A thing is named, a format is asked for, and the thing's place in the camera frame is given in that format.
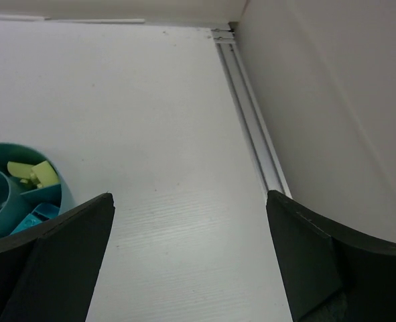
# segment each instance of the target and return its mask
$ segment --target teal compartment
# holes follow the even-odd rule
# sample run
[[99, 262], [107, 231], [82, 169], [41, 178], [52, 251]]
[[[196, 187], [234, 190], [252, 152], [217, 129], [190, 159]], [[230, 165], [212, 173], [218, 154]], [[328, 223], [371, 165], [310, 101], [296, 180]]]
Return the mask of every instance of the teal compartment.
[[16, 185], [0, 171], [0, 236], [10, 234], [31, 210]]
[[[60, 183], [41, 189], [26, 187], [7, 171], [9, 161], [39, 164], [47, 160], [59, 176]], [[42, 203], [70, 210], [74, 200], [56, 167], [40, 152], [19, 144], [0, 143], [0, 238], [9, 235], [31, 211]]]

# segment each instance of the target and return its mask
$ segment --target white panel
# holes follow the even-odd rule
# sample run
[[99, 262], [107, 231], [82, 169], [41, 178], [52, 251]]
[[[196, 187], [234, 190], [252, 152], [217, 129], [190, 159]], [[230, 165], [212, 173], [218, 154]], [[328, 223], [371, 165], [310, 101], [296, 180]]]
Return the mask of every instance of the white panel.
[[396, 1], [253, 0], [239, 40], [293, 197], [396, 242]]
[[151, 21], [238, 21], [246, 0], [0, 0], [1, 13], [56, 19], [145, 18]]
[[88, 321], [291, 321], [209, 30], [0, 22], [0, 141], [114, 194]]

